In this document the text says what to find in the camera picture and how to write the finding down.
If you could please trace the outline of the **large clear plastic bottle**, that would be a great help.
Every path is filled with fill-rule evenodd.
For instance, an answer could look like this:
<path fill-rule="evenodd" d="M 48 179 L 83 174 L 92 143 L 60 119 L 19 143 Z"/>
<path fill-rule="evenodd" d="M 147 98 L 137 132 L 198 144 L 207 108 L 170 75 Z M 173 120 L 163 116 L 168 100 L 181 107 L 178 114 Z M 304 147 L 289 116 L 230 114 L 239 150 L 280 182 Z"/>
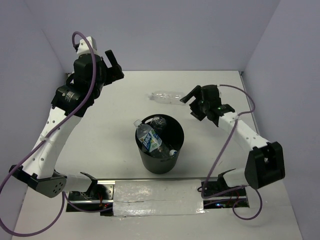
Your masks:
<path fill-rule="evenodd" d="M 185 103 L 181 102 L 181 99 L 184 96 L 185 96 L 185 94 L 183 92 L 157 90 L 157 91 L 153 91 L 152 93 L 150 93 L 148 95 L 148 98 L 149 98 L 149 100 L 155 101 L 159 104 L 184 106 Z"/>

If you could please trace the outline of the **slim clear bottle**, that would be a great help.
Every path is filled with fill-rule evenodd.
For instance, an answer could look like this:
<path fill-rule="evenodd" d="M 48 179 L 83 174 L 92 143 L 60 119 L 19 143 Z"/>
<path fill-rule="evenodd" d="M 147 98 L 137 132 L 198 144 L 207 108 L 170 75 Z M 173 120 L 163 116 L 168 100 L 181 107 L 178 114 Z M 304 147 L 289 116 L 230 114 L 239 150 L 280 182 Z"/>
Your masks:
<path fill-rule="evenodd" d="M 163 130 L 166 128 L 167 121 L 164 117 L 160 115 L 156 115 L 151 120 L 150 126 L 157 132 L 158 135 L 160 135 L 163 132 Z"/>

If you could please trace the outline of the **labelled clear plastic bottle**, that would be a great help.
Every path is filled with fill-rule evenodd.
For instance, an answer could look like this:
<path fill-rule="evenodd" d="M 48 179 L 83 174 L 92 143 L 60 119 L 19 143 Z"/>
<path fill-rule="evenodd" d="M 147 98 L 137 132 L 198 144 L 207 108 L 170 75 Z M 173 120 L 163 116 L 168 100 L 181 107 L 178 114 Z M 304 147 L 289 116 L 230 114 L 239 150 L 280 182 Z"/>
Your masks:
<path fill-rule="evenodd" d="M 162 145 L 161 138 L 150 125 L 142 123 L 139 119 L 133 124 L 136 127 L 137 139 L 149 153 L 158 149 Z"/>

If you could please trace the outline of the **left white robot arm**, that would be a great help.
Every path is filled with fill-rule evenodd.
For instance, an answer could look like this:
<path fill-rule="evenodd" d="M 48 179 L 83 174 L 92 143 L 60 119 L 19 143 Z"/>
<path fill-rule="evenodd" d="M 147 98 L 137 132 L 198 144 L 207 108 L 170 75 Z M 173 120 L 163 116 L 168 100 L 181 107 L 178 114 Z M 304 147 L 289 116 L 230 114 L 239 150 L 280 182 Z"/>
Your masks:
<path fill-rule="evenodd" d="M 84 172 L 64 175 L 57 172 L 55 166 L 71 132 L 100 96 L 102 88 L 124 78 L 114 53 L 107 50 L 105 55 L 111 66 L 107 67 L 101 56 L 95 56 L 95 82 L 88 99 L 85 98 L 92 82 L 92 57 L 84 53 L 74 61 L 74 72 L 55 91 L 51 101 L 48 120 L 36 142 L 40 147 L 20 166 L 10 168 L 13 177 L 46 197 L 54 198 L 61 192 L 77 191 L 90 200 L 98 194 L 98 181 L 91 175 Z"/>

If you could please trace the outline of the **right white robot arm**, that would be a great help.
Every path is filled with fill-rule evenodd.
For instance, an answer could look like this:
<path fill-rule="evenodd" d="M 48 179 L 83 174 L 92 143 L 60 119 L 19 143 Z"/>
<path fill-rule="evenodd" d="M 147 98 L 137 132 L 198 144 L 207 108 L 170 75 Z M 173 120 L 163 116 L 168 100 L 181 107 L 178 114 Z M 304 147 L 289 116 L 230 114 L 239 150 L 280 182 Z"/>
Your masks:
<path fill-rule="evenodd" d="M 285 178 L 283 147 L 280 143 L 270 142 L 250 128 L 242 119 L 244 112 L 236 112 L 229 104 L 223 104 L 218 85 L 197 85 L 180 99 L 189 104 L 191 115 L 202 121 L 207 118 L 216 127 L 228 133 L 226 143 L 214 161 L 201 190 L 204 190 L 228 143 L 234 140 L 248 153 L 245 167 L 222 172 L 217 177 L 217 190 L 228 196 L 243 187 L 258 190 Z"/>

